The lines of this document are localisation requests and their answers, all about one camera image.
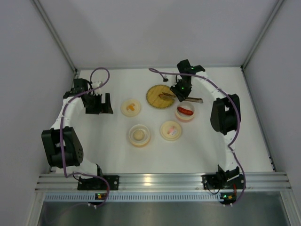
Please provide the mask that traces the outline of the metal tongs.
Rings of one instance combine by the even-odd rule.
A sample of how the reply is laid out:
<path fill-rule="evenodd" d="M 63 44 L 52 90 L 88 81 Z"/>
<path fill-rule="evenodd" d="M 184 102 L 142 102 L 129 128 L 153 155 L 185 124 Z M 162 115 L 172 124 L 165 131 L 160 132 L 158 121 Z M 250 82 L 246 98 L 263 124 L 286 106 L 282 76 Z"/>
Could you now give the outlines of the metal tongs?
<path fill-rule="evenodd" d="M 163 93 L 163 92 L 161 94 L 159 94 L 159 97 L 161 99 L 172 99 L 172 100 L 176 100 L 177 99 L 176 95 L 172 95 L 172 94 L 168 94 L 168 93 Z M 201 98 L 194 98 L 194 97 L 188 97 L 184 101 L 194 102 L 194 103 L 200 103 L 200 104 L 203 103 L 203 99 L 201 99 Z"/>

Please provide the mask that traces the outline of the red sausage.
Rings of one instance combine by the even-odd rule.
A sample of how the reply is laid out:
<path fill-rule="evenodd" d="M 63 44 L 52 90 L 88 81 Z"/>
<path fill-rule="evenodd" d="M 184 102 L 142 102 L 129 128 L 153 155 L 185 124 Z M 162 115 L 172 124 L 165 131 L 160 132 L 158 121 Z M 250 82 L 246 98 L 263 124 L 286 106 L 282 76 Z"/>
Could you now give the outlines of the red sausage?
<path fill-rule="evenodd" d="M 193 111 L 182 108 L 182 107 L 177 107 L 177 111 L 182 113 L 182 114 L 185 114 L 185 115 L 193 115 L 194 114 Z"/>

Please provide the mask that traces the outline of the cream lid orange handle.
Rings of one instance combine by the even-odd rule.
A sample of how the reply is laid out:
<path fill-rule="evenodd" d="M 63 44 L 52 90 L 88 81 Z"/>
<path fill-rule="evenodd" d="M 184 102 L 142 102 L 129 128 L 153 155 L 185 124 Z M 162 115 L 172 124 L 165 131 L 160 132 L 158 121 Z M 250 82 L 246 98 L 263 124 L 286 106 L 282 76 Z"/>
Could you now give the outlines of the cream lid orange handle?
<path fill-rule="evenodd" d="M 120 109 L 126 117 L 135 117 L 141 111 L 141 103 L 137 99 L 125 100 Z"/>

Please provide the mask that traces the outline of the white rice ball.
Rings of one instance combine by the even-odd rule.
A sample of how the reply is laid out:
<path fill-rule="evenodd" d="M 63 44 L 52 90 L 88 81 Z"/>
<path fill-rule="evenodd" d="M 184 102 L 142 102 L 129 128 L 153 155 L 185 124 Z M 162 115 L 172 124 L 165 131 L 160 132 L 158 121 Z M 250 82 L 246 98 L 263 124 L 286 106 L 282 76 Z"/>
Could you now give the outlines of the white rice ball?
<path fill-rule="evenodd" d="M 137 141 L 141 141 L 143 140 L 145 137 L 145 133 L 143 130 L 141 129 L 137 129 L 134 133 L 133 133 L 133 138 Z"/>

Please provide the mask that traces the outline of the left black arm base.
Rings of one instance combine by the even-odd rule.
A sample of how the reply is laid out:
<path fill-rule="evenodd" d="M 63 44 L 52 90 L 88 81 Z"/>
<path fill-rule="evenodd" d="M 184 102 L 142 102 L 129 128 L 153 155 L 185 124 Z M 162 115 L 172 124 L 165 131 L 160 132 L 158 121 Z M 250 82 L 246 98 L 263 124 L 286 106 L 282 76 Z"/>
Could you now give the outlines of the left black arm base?
<path fill-rule="evenodd" d="M 111 191 L 117 191 L 119 189 L 119 176 L 118 175 L 104 175 L 104 180 L 109 184 Z M 77 189 L 80 191 L 101 191 L 108 188 L 105 181 L 99 178 L 79 178 Z"/>

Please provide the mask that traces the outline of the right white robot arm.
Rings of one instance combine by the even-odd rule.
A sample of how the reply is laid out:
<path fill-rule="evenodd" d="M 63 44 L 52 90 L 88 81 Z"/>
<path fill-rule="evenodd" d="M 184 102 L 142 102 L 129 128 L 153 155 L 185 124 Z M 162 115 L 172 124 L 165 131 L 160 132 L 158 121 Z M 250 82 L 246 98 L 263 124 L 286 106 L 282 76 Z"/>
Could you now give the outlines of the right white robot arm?
<path fill-rule="evenodd" d="M 192 77 L 197 78 L 197 82 L 204 86 L 204 90 L 213 100 L 210 123 L 214 131 L 223 134 L 225 143 L 224 150 L 225 161 L 227 166 L 218 166 L 217 179 L 220 182 L 226 183 L 239 177 L 243 173 L 241 164 L 239 163 L 234 148 L 241 122 L 240 100 L 236 94 L 227 94 L 219 88 L 213 81 L 203 75 L 198 75 L 198 72 L 204 72 L 205 69 L 200 66 L 190 65 L 189 60 L 182 60 L 177 64 L 179 73 L 175 76 L 181 76 L 180 80 L 176 80 L 175 84 L 170 87 L 170 90 L 175 94 L 180 102 L 188 101 L 192 91 Z"/>

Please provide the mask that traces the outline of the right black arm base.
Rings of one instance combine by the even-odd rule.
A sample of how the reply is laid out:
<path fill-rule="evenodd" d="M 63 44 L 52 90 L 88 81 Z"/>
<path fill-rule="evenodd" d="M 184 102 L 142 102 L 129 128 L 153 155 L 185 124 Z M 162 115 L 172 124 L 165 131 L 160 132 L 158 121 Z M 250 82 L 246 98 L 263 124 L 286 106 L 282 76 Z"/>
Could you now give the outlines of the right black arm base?
<path fill-rule="evenodd" d="M 242 189 L 244 184 L 244 177 L 242 174 L 236 175 L 233 178 L 223 178 L 220 174 L 205 174 L 202 175 L 203 186 L 209 190 L 224 190 L 224 189 Z"/>

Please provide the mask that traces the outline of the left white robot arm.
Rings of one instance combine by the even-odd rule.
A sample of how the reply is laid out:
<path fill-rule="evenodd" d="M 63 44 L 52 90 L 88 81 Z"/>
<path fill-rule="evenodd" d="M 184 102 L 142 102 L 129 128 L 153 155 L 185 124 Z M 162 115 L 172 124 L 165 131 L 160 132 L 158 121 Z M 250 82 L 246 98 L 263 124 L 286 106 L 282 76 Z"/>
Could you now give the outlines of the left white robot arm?
<path fill-rule="evenodd" d="M 103 175 L 98 164 L 85 158 L 84 148 L 75 131 L 81 113 L 113 113 L 110 94 L 100 93 L 102 84 L 75 79 L 74 86 L 63 96 L 63 105 L 55 123 L 42 131 L 41 139 L 49 166 L 62 169 L 66 175 Z"/>

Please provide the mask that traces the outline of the right pink lunch container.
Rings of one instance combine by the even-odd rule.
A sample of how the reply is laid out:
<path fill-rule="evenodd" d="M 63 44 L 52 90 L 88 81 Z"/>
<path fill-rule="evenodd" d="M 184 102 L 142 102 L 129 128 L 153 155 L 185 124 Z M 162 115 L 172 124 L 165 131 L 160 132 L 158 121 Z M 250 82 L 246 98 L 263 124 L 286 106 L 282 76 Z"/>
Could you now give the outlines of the right pink lunch container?
<path fill-rule="evenodd" d="M 194 112 L 193 115 L 185 115 L 185 114 L 182 114 L 180 112 L 177 111 L 177 107 L 182 107 L 182 108 L 185 108 L 185 109 L 188 109 L 188 110 L 191 110 Z M 182 102 L 182 103 L 179 103 L 177 105 L 176 109 L 175 109 L 175 116 L 176 118 L 181 121 L 181 122 L 190 122 L 194 119 L 195 115 L 196 115 L 196 110 L 195 110 L 195 107 L 193 104 L 189 103 L 189 102 Z"/>

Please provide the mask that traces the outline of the left orange lunch container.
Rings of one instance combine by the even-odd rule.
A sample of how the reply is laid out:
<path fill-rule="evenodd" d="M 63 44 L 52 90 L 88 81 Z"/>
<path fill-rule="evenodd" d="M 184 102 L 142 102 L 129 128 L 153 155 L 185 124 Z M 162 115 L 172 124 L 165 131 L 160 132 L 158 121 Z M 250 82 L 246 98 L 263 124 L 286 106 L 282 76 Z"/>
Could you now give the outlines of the left orange lunch container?
<path fill-rule="evenodd" d="M 144 131 L 145 133 L 145 137 L 143 140 L 141 141 L 137 141 L 133 138 L 133 133 L 137 130 L 137 129 L 141 129 Z M 150 142 L 150 139 L 151 139 L 151 133 L 150 133 L 150 130 L 142 125 L 142 124 L 137 124 L 137 125 L 134 125 L 128 132 L 128 139 L 130 141 L 130 143 L 135 146 L 135 147 L 144 147 L 146 146 L 149 142 Z"/>

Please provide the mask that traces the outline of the round bamboo plate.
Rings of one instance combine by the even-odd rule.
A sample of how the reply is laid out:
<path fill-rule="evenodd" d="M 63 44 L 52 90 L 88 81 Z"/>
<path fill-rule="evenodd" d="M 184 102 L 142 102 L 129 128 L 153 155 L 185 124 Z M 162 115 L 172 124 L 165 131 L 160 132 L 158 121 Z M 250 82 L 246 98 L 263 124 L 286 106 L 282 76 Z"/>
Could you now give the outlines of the round bamboo plate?
<path fill-rule="evenodd" d="M 163 93 L 173 95 L 173 92 L 167 85 L 160 84 L 152 86 L 146 93 L 147 103 L 156 109 L 166 109 L 171 107 L 174 104 L 175 100 L 173 98 L 162 99 L 159 95 Z"/>

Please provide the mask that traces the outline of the right aluminium frame post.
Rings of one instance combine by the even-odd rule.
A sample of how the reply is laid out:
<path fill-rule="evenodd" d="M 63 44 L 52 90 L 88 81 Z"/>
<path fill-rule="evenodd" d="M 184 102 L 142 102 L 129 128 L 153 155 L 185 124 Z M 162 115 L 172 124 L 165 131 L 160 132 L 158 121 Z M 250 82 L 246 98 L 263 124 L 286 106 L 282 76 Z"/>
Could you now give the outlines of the right aluminium frame post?
<path fill-rule="evenodd" d="M 264 21 L 263 25 L 260 27 L 258 35 L 256 36 L 253 44 L 251 45 L 250 50 L 248 51 L 242 65 L 240 66 L 241 71 L 244 72 L 249 63 L 251 62 L 252 58 L 254 57 L 257 49 L 259 48 L 260 44 L 262 43 L 265 35 L 267 34 L 268 30 L 272 26 L 274 20 L 276 19 L 278 13 L 280 12 L 281 8 L 285 4 L 286 0 L 277 0 L 270 12 L 266 20 Z"/>

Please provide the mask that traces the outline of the aluminium frame post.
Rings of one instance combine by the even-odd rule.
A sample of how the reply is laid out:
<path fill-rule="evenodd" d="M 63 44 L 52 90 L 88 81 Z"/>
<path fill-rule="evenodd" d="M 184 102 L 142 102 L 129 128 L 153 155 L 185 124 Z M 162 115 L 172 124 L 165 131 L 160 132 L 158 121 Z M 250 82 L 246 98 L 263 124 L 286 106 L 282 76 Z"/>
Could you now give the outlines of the aluminium frame post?
<path fill-rule="evenodd" d="M 63 41 L 61 40 L 56 28 L 54 27 L 48 13 L 44 9 L 43 5 L 41 4 L 40 0 L 31 0 L 30 1 L 37 11 L 38 15 L 40 16 L 42 22 L 44 23 L 45 27 L 50 33 L 50 36 L 56 43 L 57 47 L 59 48 L 60 52 L 62 53 L 63 57 L 65 58 L 68 66 L 70 67 L 73 75 L 77 75 L 78 69 L 76 68 L 74 62 L 72 61 L 70 54 L 67 51 L 67 48 L 65 47 Z"/>
<path fill-rule="evenodd" d="M 242 65 L 240 66 L 241 71 L 244 72 L 249 63 L 251 62 L 252 58 L 254 57 L 257 49 L 259 48 L 260 44 L 262 43 L 265 35 L 267 34 L 268 30 L 272 26 L 274 20 L 276 19 L 278 13 L 280 12 L 281 8 L 285 4 L 286 0 L 277 0 L 270 12 L 266 20 L 264 21 L 263 25 L 260 27 L 258 35 L 256 36 L 253 44 L 251 45 L 250 50 L 248 51 Z"/>

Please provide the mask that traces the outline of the left aluminium frame post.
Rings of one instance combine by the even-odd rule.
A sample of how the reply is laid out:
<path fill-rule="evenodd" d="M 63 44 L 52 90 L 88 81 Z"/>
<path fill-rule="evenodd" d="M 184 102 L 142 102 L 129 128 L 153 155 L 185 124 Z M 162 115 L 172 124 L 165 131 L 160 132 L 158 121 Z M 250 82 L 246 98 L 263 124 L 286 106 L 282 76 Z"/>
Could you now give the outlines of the left aluminium frame post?
<path fill-rule="evenodd" d="M 72 61 L 70 54 L 67 51 L 67 48 L 65 47 L 63 41 L 61 40 L 56 28 L 54 27 L 48 13 L 44 9 L 43 5 L 41 4 L 40 0 L 31 0 L 30 1 L 37 11 L 38 15 L 40 16 L 42 22 L 44 23 L 45 27 L 50 33 L 50 36 L 56 43 L 57 47 L 59 48 L 60 52 L 62 53 L 63 57 L 65 58 L 68 66 L 70 67 L 73 75 L 77 75 L 78 69 L 76 68 L 74 62 Z"/>

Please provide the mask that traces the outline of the aluminium front rail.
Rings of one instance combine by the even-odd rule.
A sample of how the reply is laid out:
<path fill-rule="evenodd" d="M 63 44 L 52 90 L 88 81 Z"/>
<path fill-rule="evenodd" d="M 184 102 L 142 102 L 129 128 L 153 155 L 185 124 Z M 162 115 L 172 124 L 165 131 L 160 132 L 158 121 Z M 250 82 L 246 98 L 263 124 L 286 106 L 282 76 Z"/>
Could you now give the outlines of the aluminium front rail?
<path fill-rule="evenodd" d="M 197 192 L 209 184 L 204 173 L 168 174 L 120 174 L 119 192 Z M 239 183 L 246 191 L 290 190 L 288 176 L 283 172 L 247 172 Z M 35 186 L 36 192 L 75 192 L 78 182 L 62 174 L 41 174 Z"/>

